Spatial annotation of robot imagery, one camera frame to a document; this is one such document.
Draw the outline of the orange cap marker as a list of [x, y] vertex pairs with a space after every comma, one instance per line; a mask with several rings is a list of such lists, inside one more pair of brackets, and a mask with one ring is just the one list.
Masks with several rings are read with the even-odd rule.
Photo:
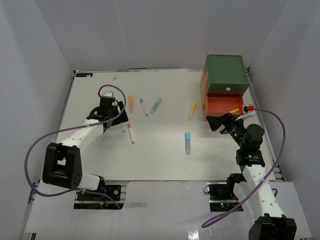
[[133, 137], [132, 128], [131, 128], [131, 124], [130, 123], [127, 124], [127, 128], [128, 128], [128, 132], [129, 132], [130, 141], [131, 141], [132, 144], [135, 144], [135, 140], [134, 140], [134, 137]]

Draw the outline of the pink cap marker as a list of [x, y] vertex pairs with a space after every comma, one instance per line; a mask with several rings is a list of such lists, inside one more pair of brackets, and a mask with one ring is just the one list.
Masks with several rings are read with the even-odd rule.
[[121, 123], [121, 129], [122, 129], [122, 132], [123, 132], [123, 133], [125, 133], [125, 132], [126, 132], [126, 130], [125, 130], [125, 126], [124, 126], [124, 124], [123, 124], [123, 123]]

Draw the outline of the yellow cap marker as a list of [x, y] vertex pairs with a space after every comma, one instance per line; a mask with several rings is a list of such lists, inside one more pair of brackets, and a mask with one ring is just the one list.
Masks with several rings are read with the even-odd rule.
[[237, 112], [239, 112], [239, 111], [240, 111], [240, 109], [237, 108], [237, 109], [234, 109], [234, 110], [229, 111], [229, 113], [237, 113]]

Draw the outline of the teal cap marker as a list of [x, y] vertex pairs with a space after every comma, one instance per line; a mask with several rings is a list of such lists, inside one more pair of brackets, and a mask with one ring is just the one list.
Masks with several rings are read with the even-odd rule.
[[146, 106], [145, 106], [144, 101], [143, 101], [142, 98], [140, 98], [140, 104], [141, 104], [141, 106], [142, 106], [144, 115], [145, 115], [145, 116], [148, 116], [149, 114], [148, 114], [148, 111], [147, 111], [147, 109], [146, 109]]

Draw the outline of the green drawer box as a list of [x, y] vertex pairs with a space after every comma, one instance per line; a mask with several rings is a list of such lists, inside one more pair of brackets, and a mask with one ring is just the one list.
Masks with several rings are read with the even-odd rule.
[[241, 55], [208, 54], [202, 75], [209, 93], [244, 94], [250, 85]]

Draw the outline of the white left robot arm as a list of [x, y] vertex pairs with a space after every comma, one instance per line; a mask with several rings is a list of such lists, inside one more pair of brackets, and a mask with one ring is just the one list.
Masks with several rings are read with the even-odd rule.
[[91, 110], [83, 127], [63, 141], [47, 146], [42, 181], [70, 190], [88, 190], [96, 200], [103, 198], [106, 187], [102, 184], [102, 177], [83, 171], [82, 154], [110, 127], [128, 121], [122, 101], [112, 96], [100, 97], [99, 106]]

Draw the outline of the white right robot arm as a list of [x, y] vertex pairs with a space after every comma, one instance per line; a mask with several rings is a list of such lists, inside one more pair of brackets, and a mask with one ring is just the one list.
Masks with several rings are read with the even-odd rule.
[[244, 126], [244, 116], [226, 113], [223, 116], [207, 116], [213, 132], [229, 134], [239, 146], [236, 163], [241, 172], [227, 178], [226, 195], [239, 202], [231, 210], [221, 213], [202, 224], [209, 227], [238, 209], [243, 209], [252, 226], [248, 231], [250, 240], [293, 240], [297, 224], [280, 208], [268, 177], [272, 170], [266, 170], [260, 150], [265, 130], [258, 124]]

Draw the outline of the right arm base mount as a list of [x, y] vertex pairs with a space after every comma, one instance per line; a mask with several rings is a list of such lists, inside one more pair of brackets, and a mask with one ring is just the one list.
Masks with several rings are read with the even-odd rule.
[[228, 212], [239, 203], [238, 198], [229, 190], [225, 182], [208, 184], [203, 192], [209, 197], [209, 207], [212, 213]]

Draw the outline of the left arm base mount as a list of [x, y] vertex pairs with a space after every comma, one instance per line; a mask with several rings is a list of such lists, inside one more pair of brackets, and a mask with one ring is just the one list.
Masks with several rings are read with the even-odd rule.
[[121, 185], [105, 185], [97, 192], [103, 195], [78, 191], [73, 208], [77, 210], [121, 210], [123, 208], [124, 199], [121, 196]]

